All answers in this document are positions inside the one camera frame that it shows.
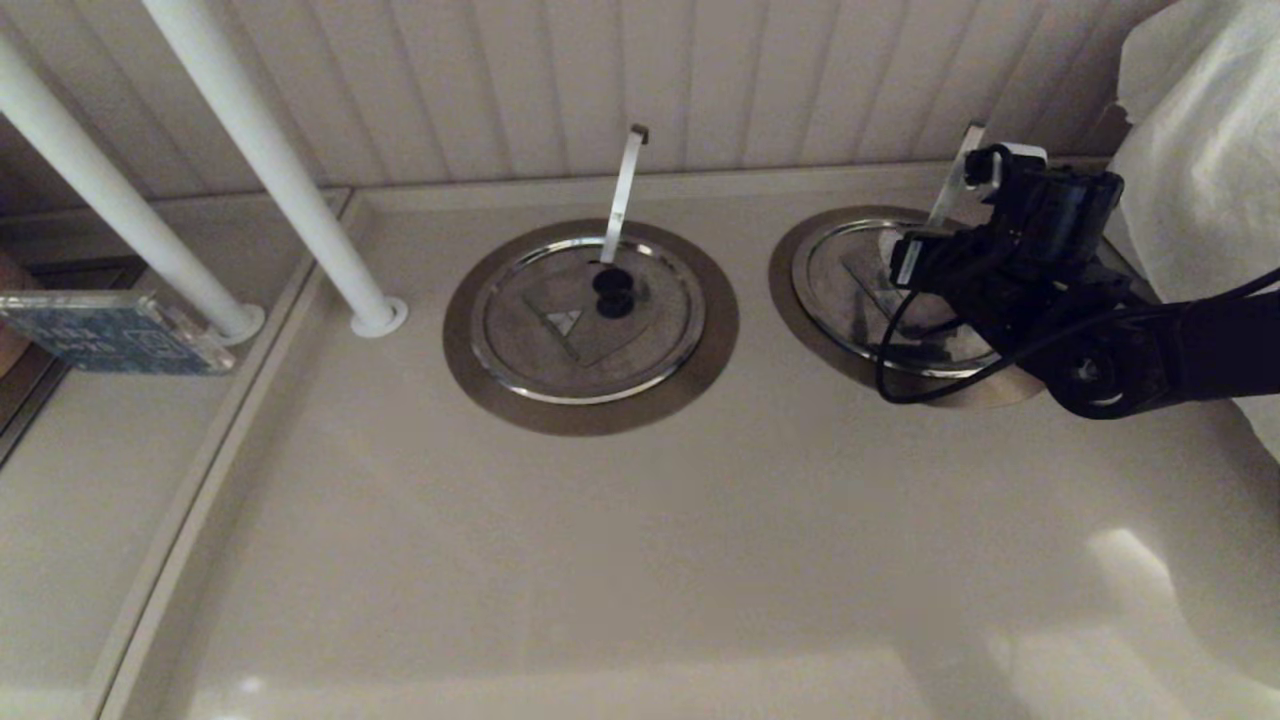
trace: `round metal lid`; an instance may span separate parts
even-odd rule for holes
[[[769,292],[787,327],[828,365],[874,387],[874,359],[888,319],[906,293],[888,282],[888,259],[901,233],[927,214],[904,208],[842,208],[792,228],[773,251]],[[948,223],[948,229],[960,225]],[[915,393],[943,387],[998,359],[970,328],[925,332],[951,319],[947,304],[920,295],[893,337],[890,384]],[[931,405],[1016,402],[1043,386],[1009,368]]]
[[[602,265],[604,229],[575,220],[534,231],[460,286],[445,352],[480,405],[540,432],[605,434],[673,413],[727,364],[737,305],[714,261],[628,222],[614,264]],[[622,316],[593,287],[614,268],[631,286]]]

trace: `triangle symbol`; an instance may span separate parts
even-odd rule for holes
[[[570,310],[568,313],[548,313],[543,315],[547,322],[552,324],[553,328],[559,331],[561,337],[568,337],[568,333],[573,332],[573,325],[577,324],[577,319],[582,316],[581,310]]]

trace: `pole base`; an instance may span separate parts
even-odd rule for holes
[[[214,342],[221,345],[223,347],[230,347],[233,345],[239,345],[259,333],[262,325],[266,324],[266,310],[262,310],[259,305],[242,305],[244,311],[248,313],[248,327],[236,334],[223,334],[218,328],[209,328],[209,337],[214,338]]]
[[[358,334],[360,337],[383,337],[392,334],[398,331],[404,320],[408,319],[408,305],[404,304],[399,297],[388,297],[387,302],[392,306],[392,319],[384,325],[371,327],[365,324],[360,319],[360,315],[351,319],[351,332]]]

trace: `black knob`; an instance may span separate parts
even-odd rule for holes
[[[611,320],[626,318],[636,309],[634,288],[635,278],[622,268],[600,270],[591,279],[591,290],[599,296],[595,311]]]

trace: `white paneled wall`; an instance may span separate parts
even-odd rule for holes
[[[378,186],[946,158],[992,137],[1107,154],[1120,45],[1170,0],[210,0],[315,177]],[[140,0],[0,0],[151,197],[257,182]],[[0,213],[78,205],[0,123]]]

